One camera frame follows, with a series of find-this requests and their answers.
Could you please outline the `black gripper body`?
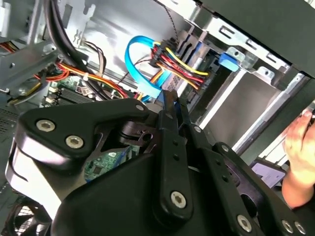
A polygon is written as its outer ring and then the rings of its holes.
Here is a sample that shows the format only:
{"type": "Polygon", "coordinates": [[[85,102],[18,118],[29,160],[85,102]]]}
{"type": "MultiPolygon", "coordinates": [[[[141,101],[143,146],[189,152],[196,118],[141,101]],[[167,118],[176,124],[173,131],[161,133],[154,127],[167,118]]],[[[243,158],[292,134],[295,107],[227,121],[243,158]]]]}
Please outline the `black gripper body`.
{"type": "Polygon", "coordinates": [[[135,157],[79,187],[61,204],[53,236],[222,236],[210,184],[179,123],[130,120],[105,147],[140,147],[135,157]]]}

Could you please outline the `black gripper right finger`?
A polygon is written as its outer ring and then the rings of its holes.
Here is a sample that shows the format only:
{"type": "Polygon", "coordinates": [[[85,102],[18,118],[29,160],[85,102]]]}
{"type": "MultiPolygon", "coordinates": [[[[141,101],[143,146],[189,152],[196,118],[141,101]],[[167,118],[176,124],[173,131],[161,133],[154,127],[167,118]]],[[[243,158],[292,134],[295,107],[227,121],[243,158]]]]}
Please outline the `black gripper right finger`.
{"type": "Polygon", "coordinates": [[[178,100],[180,133],[193,162],[210,184],[214,216],[223,236],[306,236],[297,215],[224,143],[210,145],[192,124],[187,104],[178,100]]]}

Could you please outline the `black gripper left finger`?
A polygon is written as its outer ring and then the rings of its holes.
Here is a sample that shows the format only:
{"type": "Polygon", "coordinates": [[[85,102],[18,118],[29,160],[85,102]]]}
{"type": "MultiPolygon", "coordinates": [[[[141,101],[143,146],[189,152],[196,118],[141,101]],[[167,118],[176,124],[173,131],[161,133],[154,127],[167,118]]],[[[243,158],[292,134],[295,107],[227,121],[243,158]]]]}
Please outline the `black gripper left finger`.
{"type": "Polygon", "coordinates": [[[188,221],[193,204],[186,141],[178,126],[181,105],[174,92],[163,91],[158,100],[158,113],[133,98],[23,113],[6,179],[40,203],[55,222],[138,216],[188,221]],[[138,157],[85,180],[87,162],[128,145],[140,146],[138,157]]]}

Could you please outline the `person's hand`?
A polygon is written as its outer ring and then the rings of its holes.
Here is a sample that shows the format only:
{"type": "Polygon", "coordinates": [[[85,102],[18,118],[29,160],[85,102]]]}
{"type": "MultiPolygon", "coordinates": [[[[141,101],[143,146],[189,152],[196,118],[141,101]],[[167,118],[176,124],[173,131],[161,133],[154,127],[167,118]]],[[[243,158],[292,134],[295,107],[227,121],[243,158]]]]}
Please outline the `person's hand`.
{"type": "Polygon", "coordinates": [[[315,193],[315,125],[312,112],[305,111],[286,130],[284,150],[290,167],[283,179],[282,194],[290,208],[301,207],[315,193]]]}

